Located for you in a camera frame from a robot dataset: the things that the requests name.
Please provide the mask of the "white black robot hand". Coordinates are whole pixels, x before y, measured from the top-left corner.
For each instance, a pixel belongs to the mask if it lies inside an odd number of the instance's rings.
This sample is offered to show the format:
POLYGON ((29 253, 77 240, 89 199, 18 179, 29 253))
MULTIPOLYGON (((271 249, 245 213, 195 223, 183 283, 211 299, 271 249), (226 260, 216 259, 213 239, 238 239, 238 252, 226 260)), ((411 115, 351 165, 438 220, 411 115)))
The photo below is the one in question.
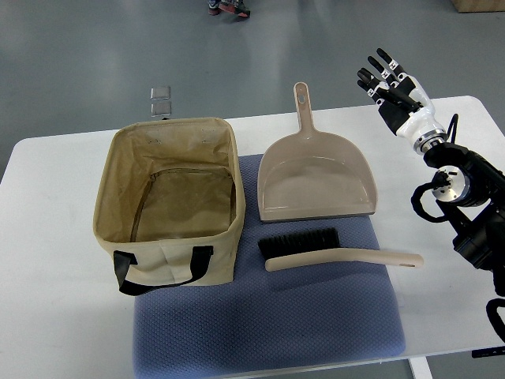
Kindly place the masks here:
POLYGON ((380 117, 397 137, 406 139, 413 150, 425 154, 437 144, 448 141, 447 131, 435 119, 435 107, 419 81, 385 50, 376 50, 366 68, 357 72, 357 84, 378 107, 380 117))

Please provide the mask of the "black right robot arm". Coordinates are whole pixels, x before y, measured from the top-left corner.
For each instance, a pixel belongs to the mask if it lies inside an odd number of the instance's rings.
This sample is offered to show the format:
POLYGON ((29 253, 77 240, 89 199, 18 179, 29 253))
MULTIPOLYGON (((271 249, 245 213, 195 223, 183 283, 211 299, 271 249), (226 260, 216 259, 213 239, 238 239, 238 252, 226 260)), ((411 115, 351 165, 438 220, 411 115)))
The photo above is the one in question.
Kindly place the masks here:
POLYGON ((453 247, 474 268, 490 271, 497 298, 486 305, 495 333, 504 338, 504 174, 474 151, 455 143, 458 115, 447 134, 422 145, 424 162, 436 169, 432 180, 411 197, 413 210, 430 223, 448 222, 453 247))

